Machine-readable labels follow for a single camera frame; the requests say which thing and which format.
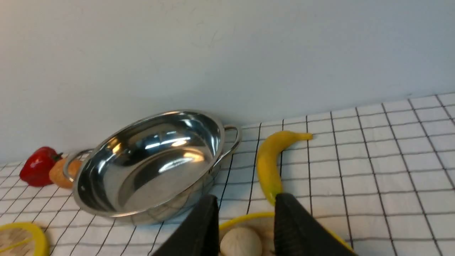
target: stainless steel pot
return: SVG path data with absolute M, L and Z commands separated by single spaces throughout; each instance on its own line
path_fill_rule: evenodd
M 223 152 L 225 130 L 234 145 Z M 241 129 L 193 110 L 139 120 L 95 149 L 68 156 L 63 172 L 86 212 L 133 224 L 161 222 L 190 209 L 213 185 L 220 161 L 240 144 Z M 82 154 L 77 177 L 68 166 Z

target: checkered tablecloth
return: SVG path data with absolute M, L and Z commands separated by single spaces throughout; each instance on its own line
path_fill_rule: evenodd
M 361 256 L 455 255 L 454 118 L 452 93 L 244 127 L 211 190 L 220 222 L 273 211 L 256 176 L 257 149 L 276 131 L 308 131 L 314 139 L 285 150 L 278 169 L 284 190 L 321 224 Z M 81 211 L 70 190 L 27 186 L 21 168 L 0 165 L 0 224 L 40 225 L 52 255 L 151 254 L 188 214 L 158 225 L 116 223 Z

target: black grid line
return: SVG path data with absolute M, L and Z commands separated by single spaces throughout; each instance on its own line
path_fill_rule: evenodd
M 9 190 L 5 193 L 5 195 L 2 196 L 2 197 L 0 198 L 0 201 L 3 200 L 3 198 L 6 196 L 6 194 L 8 194 L 8 192 L 9 192 L 13 187 L 15 187 L 15 185 L 16 185 L 16 184 L 19 182 L 19 180 L 20 180 L 20 179 L 18 179 L 18 180 L 16 181 L 16 183 L 14 183 L 14 185 L 13 185 L 12 187 L 2 187 L 2 184 L 3 184 L 8 178 L 10 178 L 10 177 L 11 177 L 11 174 L 8 175 L 8 177 L 6 177 L 5 180 L 2 181 L 2 182 L 0 183 L 0 187 L 1 187 L 1 188 L 9 188 Z
M 442 172 L 443 169 L 423 169 L 423 170 L 414 170 L 412 173 L 429 173 L 429 172 Z M 402 171 L 393 171 L 393 172 L 384 172 L 384 173 L 375 173 L 376 176 L 387 176 L 387 175 L 394 175 L 394 174 L 403 174 L 408 173 L 406 170 Z M 373 176 L 373 173 L 358 173 L 358 174 L 343 174 L 341 177 L 349 178 L 349 177 L 362 177 L 362 176 Z M 318 179 L 335 179 L 339 178 L 339 175 L 336 176 L 320 176 L 320 177 L 312 177 L 312 178 L 283 178 L 282 181 L 291 181 L 291 180 L 318 180 Z M 239 184 L 250 184 L 249 181 L 244 182 L 229 182 L 229 185 L 239 185 Z M 215 183 L 214 185 L 224 185 L 224 183 Z
M 344 193 L 343 177 L 341 175 L 341 164 L 340 164 L 340 159 L 339 159 L 339 155 L 338 155 L 337 138 L 335 136 L 335 126 L 334 126 L 334 121 L 332 119 L 332 112 L 331 111 L 330 111 L 330 119 L 332 121 L 332 131 L 334 133 L 335 152 L 337 154 L 338 171 L 340 173 L 341 191 L 343 192 L 344 209 L 346 211 L 346 220 L 348 222 L 349 240 L 351 241 L 351 248 L 354 248 L 354 242 L 352 241 L 351 224 L 349 222 L 348 204 L 346 203 L 346 196 L 345 196 L 345 193 Z
M 413 193 L 413 191 L 407 191 L 407 192 L 404 192 L 406 194 L 409 194 L 409 193 Z M 370 194 L 363 194 L 363 195 L 377 195 L 376 193 L 370 193 Z M 343 197 L 343 195 L 332 195 L 332 196 L 325 196 L 325 195 L 314 195 L 313 197 L 315 198 L 323 198 L 323 197 Z M 309 195 L 306 195 L 306 196 L 297 196 L 296 198 L 309 198 Z M 262 200 L 265 200 L 265 199 L 256 199 L 256 200 L 252 200 L 252 201 L 262 201 Z M 427 213 L 428 216 L 433 216 L 433 215 L 455 215 L 455 211 L 441 211 L 441 212 L 430 212 L 430 213 Z M 315 215 L 314 218 L 315 219 L 325 219 L 325 218 L 332 218 L 332 217 L 345 217 L 346 214 L 326 214 L 326 215 Z M 353 214 L 349 214 L 348 215 L 349 217 L 366 217 L 366 216 L 371 216 L 371 217 L 384 217 L 384 214 L 383 213 L 353 213 Z M 386 214 L 385 215 L 386 217 L 394 217 L 394 216 L 422 216 L 422 213 L 420 212 L 404 212 L 404 213 L 391 213 L 391 214 Z M 233 217 L 219 217 L 220 220 L 231 220 L 235 218 L 235 216 Z M 181 224 L 183 221 L 175 221 L 175 222 L 172 222 L 172 221 L 168 221 L 167 223 L 165 223 L 164 225 L 175 225 L 175 224 Z M 86 228 L 89 228 L 89 227 L 99 227 L 99 228 L 106 228 L 106 227 L 111 227 L 112 224 L 99 224 L 99 225 L 94 225 L 94 224 L 88 224 L 88 225 L 56 225 L 56 226 L 52 226 L 52 227 L 49 227 L 50 229 L 55 229 L 55 228 L 81 228 L 81 227 L 86 227 Z M 118 225 L 118 224 L 115 224 L 114 225 L 115 227 L 122 227 L 122 226 L 130 226 L 129 224 L 124 224 L 124 225 Z
M 56 190 L 54 191 L 54 193 L 52 194 L 52 196 L 54 196 L 55 193 L 57 193 L 57 191 L 58 191 L 58 189 L 56 189 Z M 43 209 L 46 207 L 46 205 L 49 203 L 49 201 L 50 201 L 51 199 L 52 199 L 52 197 L 49 198 L 49 199 L 47 200 L 47 202 L 44 204 L 44 206 L 41 208 L 41 210 L 38 212 L 38 214 L 36 215 L 36 217 L 33 219 L 32 222 L 35 222 L 36 218 L 40 215 L 41 212 L 43 212 Z
M 20 196 L 21 196 L 26 190 L 27 190 L 27 188 L 24 189 L 24 191 L 16 198 L 16 200 L 19 199 Z M 27 208 L 27 206 L 33 201 L 33 199 L 35 199 L 35 196 L 34 196 L 34 197 L 30 200 L 30 202 L 28 202 L 28 204 L 22 209 L 21 213 L 24 212 L 25 208 Z M 17 217 L 14 219 L 13 222 L 16 222 L 17 218 L 19 218 L 19 215 L 20 215 L 20 214 L 17 215 Z
M 74 217 L 71 219 L 70 223 L 74 221 L 74 219 L 76 218 L 76 216 L 77 216 L 77 214 L 79 213 L 79 211 L 80 211 L 80 209 L 77 210 L 76 214 L 74 214 Z M 63 230 L 61 236 L 57 239 L 56 245 L 58 245 L 58 242 L 60 241 L 60 239 L 62 238 L 62 236 L 65 234 L 65 232 L 68 230 L 69 227 L 70 227 L 69 225 L 67 225 L 67 226 L 65 227 L 65 230 Z M 55 247 L 52 249 L 52 251 L 51 251 L 51 253 L 50 253 L 49 255 L 52 255 L 52 253 L 54 252 L 54 250 L 55 250 Z
M 153 247 L 155 247 L 155 244 L 156 244 L 156 242 L 157 242 L 158 235 L 160 234 L 160 231 L 161 231 L 161 228 L 163 227 L 163 225 L 164 225 L 164 222 L 161 223 L 161 226 L 160 226 L 160 228 L 158 229 L 157 235 L 155 236 L 155 240 L 153 240 L 152 248 L 150 249 L 150 251 L 148 252 L 147 255 L 151 255 L 151 253 L 152 253 L 152 251 L 153 251 Z
M 452 120 L 452 123 L 455 125 L 455 121 L 454 119 L 452 118 L 452 116 L 450 115 L 449 111 L 447 110 L 446 107 L 452 107 L 452 106 L 455 106 L 455 104 L 451 104 L 451 105 L 446 105 L 444 106 L 444 104 L 442 103 L 441 99 L 439 99 L 439 96 L 438 95 L 435 95 L 436 99 L 438 100 L 439 104 L 441 105 L 441 107 L 444 109 L 445 113 L 447 114 L 447 117 Z
M 54 196 L 32 196 L 32 197 L 21 197 L 21 198 L 7 198 L 7 199 L 2 199 L 2 201 L 16 201 L 18 199 L 46 199 L 46 198 L 62 198 L 62 197 L 67 197 L 68 195 L 54 195 Z
M 354 242 L 358 241 L 388 241 L 389 239 L 387 237 L 377 237 L 377 236 L 369 236 L 369 237 L 364 237 L 364 238 L 353 238 L 352 239 Z M 406 242 L 428 242 L 432 241 L 431 238 L 395 238 L 394 241 L 406 241 Z M 438 241 L 455 241 L 455 238 L 439 238 Z M 93 246 L 93 247 L 98 247 L 100 244 L 91 244 L 91 243 L 64 243 L 64 244 L 58 244 L 55 245 L 55 247 L 60 247 L 60 246 L 76 246 L 76 245 L 81 245 L 81 246 Z M 105 247 L 119 247 L 119 246 L 125 246 L 125 243 L 119 243 L 119 244 L 105 244 Z M 135 247 L 135 246 L 148 246 L 148 244 L 130 244 L 129 247 Z
M 232 167 L 233 160 L 234 160 L 234 156 L 232 155 L 231 162 L 229 163 L 229 170 L 227 171 L 226 182 L 224 183 L 223 193 L 221 194 L 220 205 L 218 206 L 218 210 L 221 209 L 221 203 L 223 202 L 224 192 L 226 191 L 226 187 L 228 186 L 228 180 L 229 180 L 229 175 L 231 174 L 231 167 Z
M 416 108 L 416 110 L 423 110 L 423 109 L 433 109 L 433 108 L 440 108 L 440 107 L 452 107 L 452 106 L 455 106 L 455 104 L 448 104 L 448 105 L 443 105 L 441 104 L 441 106 L 434 106 L 434 107 L 423 107 L 423 108 Z M 403 110 L 390 110 L 390 111 L 386 111 L 386 112 L 378 112 L 378 113 L 369 113 L 369 114 L 360 114 L 359 116 L 361 117 L 368 117 L 368 116 L 376 116 L 376 115 L 381 115 L 381 114 L 384 114 L 384 113 L 402 113 L 402 112 L 409 112 L 411 111 L 412 109 L 403 109 Z M 353 116 L 344 116 L 344 117 L 337 117 L 337 118 L 332 118 L 333 120 L 339 120 L 339 119 L 348 119 L 348 118 L 354 118 L 356 117 L 356 115 L 353 115 Z M 285 123 L 286 125 L 290 125 L 290 124 L 298 124 L 298 123 L 304 123 L 304 122 L 308 122 L 308 123 L 313 123 L 313 122 L 320 122 L 320 121 L 330 121 L 331 119 L 330 118 L 322 118 L 322 119 L 316 119 L 316 120 L 306 120 L 306 121 L 300 121 L 300 122 L 291 122 L 291 123 Z M 279 126 L 279 124 L 267 124 L 267 125 L 262 125 L 263 128 L 266 128 L 266 127 L 273 127 L 273 126 Z M 249 127 L 244 127 L 242 129 L 245 129 L 245 130 L 248 130 L 248 129 L 256 129 L 256 128 L 259 128 L 259 126 L 249 126 Z
M 359 111 L 358 111 L 357 108 L 355 108 L 355 112 L 357 113 L 357 119 L 359 121 L 360 130 L 362 132 L 362 137 L 364 139 L 365 149 L 366 149 L 366 152 L 367 152 L 367 155 L 368 155 L 368 160 L 369 160 L 369 164 L 370 164 L 370 167 L 371 167 L 371 171 L 373 172 L 374 183 L 376 184 L 376 189 L 378 191 L 379 202 L 381 203 L 381 209 L 382 209 L 382 213 L 383 213 L 383 216 L 384 216 L 384 219 L 385 219 L 385 225 L 387 227 L 387 232 L 389 233 L 390 243 L 392 244 L 392 249 L 394 250 L 394 255 L 397 256 L 398 254 L 397 254 L 397 250 L 395 248 L 395 243 L 394 243 L 394 241 L 392 239 L 392 232 L 390 231 L 389 220 L 386 217 L 384 203 L 382 201 L 382 196 L 379 193 L 378 179 L 376 178 L 376 173 L 374 171 L 373 162 L 371 161 L 371 158 L 370 158 L 370 154 L 369 154 L 369 150 L 368 150 L 368 146 L 367 146 L 367 140 L 365 139 L 365 133 L 364 133 L 364 130 L 362 129 L 362 122 L 360 121 Z
M 445 153 L 445 152 L 455 152 L 455 149 L 448 149 L 448 150 L 438 150 L 436 151 L 437 153 Z M 385 157 L 390 157 L 390 156 L 401 156 L 401 155 L 420 155 L 420 154 L 430 154 L 434 153 L 433 150 L 431 151 L 422 151 L 422 152 L 409 152 L 409 153 L 396 153 L 396 154 L 385 154 L 385 155 L 378 155 L 378 156 L 370 156 L 371 159 L 377 159 L 377 158 L 385 158 Z M 323 160 L 317 160 L 317 161 L 302 161 L 302 162 L 291 162 L 291 163 L 283 163 L 283 165 L 292 165 L 292 164 L 307 164 L 307 163 L 323 163 L 323 162 L 332 162 L 332 161 L 344 161 L 344 160 L 358 160 L 358 159 L 369 159 L 368 157 L 348 157 L 348 158 L 333 158 L 333 159 L 323 159 Z M 238 170 L 238 169 L 245 169 L 245 168 L 251 168 L 254 167 L 254 164 L 249 164 L 245 166 L 237 166 L 237 167 L 232 167 L 233 170 Z
M 444 163 L 442 162 L 441 157 L 440 157 L 439 154 L 438 154 L 438 151 L 436 150 L 436 148 L 435 148 L 433 142 L 432 142 L 431 139 L 429 138 L 428 133 L 427 133 L 425 127 L 423 126 L 423 124 L 422 124 L 422 122 L 421 122 L 421 120 L 420 120 L 420 118 L 419 118 L 419 115 L 417 114 L 416 110 L 414 109 L 414 106 L 412 105 L 411 100 L 408 99 L 408 102 L 409 102 L 409 104 L 411 105 L 412 111 L 414 112 L 414 115 L 415 115 L 415 117 L 417 118 L 417 121 L 419 121 L 420 127 L 421 127 L 422 130 L 424 131 L 425 137 L 427 138 L 428 142 L 430 143 L 430 146 L 431 146 L 431 148 L 433 149 L 433 151 L 434 151 L 434 153 L 435 153 L 435 155 L 436 155 L 436 158 L 438 159 L 439 164 L 441 165 L 442 169 L 444 170 L 444 173 L 445 173 L 447 179 L 449 180 L 450 185 L 452 186 L 453 189 L 455 189 L 454 183 L 453 183 L 452 179 L 450 178 L 450 175 L 449 175 L 449 173 L 447 172 L 447 169 L 445 168 Z
M 129 239 L 128 242 L 126 243 L 125 248 L 123 248 L 123 251 L 121 251 L 120 256 L 123 255 L 123 253 L 125 252 L 126 248 L 127 248 L 128 245 L 130 244 L 131 239 L 133 238 L 134 232 L 136 232 L 136 228 L 137 228 L 137 226 L 134 227 L 134 230 L 133 230 L 133 232 L 131 233 L 130 239 Z
M 308 132 L 308 115 L 305 116 L 306 120 L 306 127 Z M 310 148 L 310 141 L 307 140 L 307 148 Z M 309 188 L 309 193 L 310 193 L 310 214 L 313 216 L 313 197 L 311 196 L 311 167 L 310 167 L 310 150 L 307 150 L 307 157 L 308 157 L 308 188 Z
M 452 107 L 452 106 L 455 106 L 455 104 L 450 104 L 450 105 L 445 105 L 445 106 L 436 106 L 436 107 L 416 108 L 416 110 L 433 109 L 433 108 L 440 108 L 440 107 Z M 380 112 L 380 113 L 372 113 L 372 114 L 361 114 L 359 116 L 361 116 L 361 117 L 369 117 L 369 116 L 382 115 L 382 114 L 385 114 L 385 113 L 387 113 L 387 114 L 389 114 L 389 113 L 402 113 L 402 112 L 409 112 L 409 111 L 412 111 L 412 109 L 392 110 L 392 111 Z M 346 117 L 333 118 L 333 120 L 349 119 L 349 118 L 354 118 L 354 117 L 356 117 L 356 116 L 346 116 Z M 318 119 L 318 120 L 300 121 L 300 122 L 294 122 L 294 123 L 285 123 L 285 125 L 292 125 L 292 124 L 299 124 L 299 123 L 314 123 L 314 122 L 330 121 L 330 120 L 331 120 L 330 118 L 324 118 L 324 119 Z M 434 122 L 434 121 L 443 121 L 443 120 L 447 120 L 447 119 L 444 118 L 444 119 L 429 120 L 429 121 L 424 121 L 424 122 Z M 416 123 L 416 122 L 402 123 L 400 125 L 412 124 L 412 123 Z M 274 127 L 274 126 L 279 126 L 279 124 L 262 125 L 262 128 Z M 257 128 L 259 128 L 259 126 L 243 127 L 242 130 L 257 129 Z
M 115 224 L 115 221 L 116 221 L 116 220 L 117 220 L 117 219 L 114 219 L 114 221 L 112 222 L 111 228 L 109 229 L 109 232 L 107 233 L 106 237 L 104 238 L 104 241 L 103 241 L 103 243 L 101 244 L 100 249 L 99 249 L 98 252 L 95 254 L 95 256 L 98 256 L 98 254 L 100 254 L 101 249 L 103 248 L 103 245 L 106 243 L 106 240 L 107 240 L 107 238 L 109 237 L 109 234 L 111 233 L 112 228 L 114 227 L 114 224 Z
M 281 130 L 284 131 L 284 119 L 281 121 Z M 280 153 L 280 177 L 283 172 L 283 152 Z
M 360 129 L 352 129 L 352 130 L 349 130 L 349 131 L 360 131 Z M 428 137 L 439 137 L 439 136 L 447 136 L 447 135 L 455 135 L 455 133 L 441 133 L 441 134 L 433 134 L 433 135 L 423 135 L 423 136 L 412 136 L 412 137 L 406 137 L 406 138 L 398 138 L 398 140 L 405 140 L 405 139 L 413 139 L 413 138 L 428 138 Z M 366 142 L 368 143 L 374 143 L 374 142 L 384 142 L 384 141 L 394 141 L 393 138 L 386 138 L 386 139 L 377 139 L 377 140 L 367 140 Z M 342 146 L 342 145 L 352 145 L 352 144 L 362 144 L 363 141 L 356 141 L 356 142 L 344 142 L 344 143 L 338 143 L 337 145 L 338 146 Z M 287 152 L 287 151 L 294 151 L 294 150 L 300 150 L 300 149 L 307 149 L 307 148 L 324 148 L 324 147 L 334 147 L 335 144 L 324 144 L 324 145 L 317 145 L 317 146 L 311 146 L 311 147 L 300 147 L 300 148 L 287 148 L 285 150 L 283 150 L 283 152 Z M 236 151 L 234 153 L 234 155 L 238 155 L 238 154 L 245 154 L 245 153 L 255 153 L 256 151 L 254 150 L 244 150 L 244 151 Z
M 261 125 L 262 123 L 259 124 L 258 144 L 256 145 L 256 154 L 254 155 L 253 176 L 251 178 L 250 200 L 248 201 L 247 214 L 250 212 L 251 195 L 253 194 L 254 172 L 256 171 L 256 159 L 258 158 L 259 138 L 261 137 Z
M 71 196 L 68 196 L 68 198 L 65 200 L 65 202 L 61 205 L 60 209 L 57 210 L 57 212 L 56 212 L 54 218 L 51 219 L 51 221 L 49 222 L 49 224 L 47 225 L 47 227 L 44 229 L 44 231 L 46 231 L 46 230 L 49 228 L 49 226 L 51 225 L 52 221 L 57 217 L 58 213 L 61 212 L 61 209 L 65 206 L 66 202 L 68 202 L 68 199 L 70 199 L 70 197 L 71 197 Z
M 389 125 L 390 125 L 390 120 L 389 120 L 388 115 L 385 114 L 385 117 L 386 117 L 386 119 L 387 119 L 387 122 L 388 122 Z M 404 166 L 406 167 L 406 171 L 408 172 L 408 177 L 409 177 L 409 179 L 410 179 L 410 181 L 411 181 L 412 188 L 413 188 L 413 190 L 414 190 L 414 192 L 415 192 L 415 195 L 417 196 L 417 200 L 418 200 L 418 202 L 419 202 L 420 208 L 422 209 L 422 214 L 423 214 L 423 216 L 425 217 L 426 224 L 428 225 L 428 229 L 430 230 L 430 233 L 431 233 L 431 237 L 432 237 L 432 239 L 433 239 L 433 242 L 435 243 L 435 246 L 436 246 L 436 249 L 437 249 L 438 252 L 439 252 L 439 255 L 440 255 L 440 256 L 443 256 L 443 255 L 442 255 L 442 251 L 441 251 L 441 249 L 439 248 L 438 242 L 436 241 L 435 233 L 433 232 L 433 229 L 432 229 L 432 227 L 431 227 L 430 221 L 428 220 L 428 216 L 427 216 L 427 214 L 426 214 L 426 212 L 425 212 L 425 209 L 424 209 L 424 207 L 423 207 L 422 200 L 420 199 L 419 193 L 417 192 L 417 189 L 415 188 L 415 184 L 414 184 L 414 181 L 412 180 L 412 176 L 411 176 L 411 172 L 409 171 L 408 164 L 406 163 L 406 160 L 404 159 L 404 155 L 402 154 L 401 147 L 400 147 L 400 145 L 399 145 L 399 143 L 398 143 L 398 140 L 396 139 L 395 132 L 393 131 L 393 129 L 391 129 L 391 130 L 392 130 L 392 135 L 393 135 L 394 138 L 395 138 L 395 141 L 396 141 L 396 145 L 397 145 L 397 147 L 398 147 L 398 150 L 399 150 L 399 152 L 400 152 L 400 154 L 401 154 L 401 158 L 402 158 L 402 160 L 403 160 Z
M 90 222 L 88 223 L 88 225 L 87 225 L 87 227 L 86 227 L 84 233 L 82 234 L 82 236 L 79 238 L 79 240 L 77 241 L 77 243 L 74 245 L 73 249 L 71 250 L 70 256 L 73 254 L 74 250 L 76 249 L 76 246 L 77 246 L 78 244 L 81 244 L 82 238 L 83 238 L 83 237 L 85 236 L 85 234 L 87 233 L 87 229 L 90 227 L 90 225 L 91 225 L 91 223 L 93 222 L 93 220 L 95 219 L 95 217 L 96 217 L 96 216 L 93 215 L 93 217 L 92 217 L 92 219 L 90 220 Z

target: banana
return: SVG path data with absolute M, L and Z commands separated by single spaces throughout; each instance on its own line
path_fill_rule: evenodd
M 295 142 L 311 139 L 313 139 L 311 133 L 280 131 L 270 135 L 259 148 L 256 159 L 259 183 L 265 197 L 273 206 L 275 196 L 283 191 L 277 169 L 277 156 Z

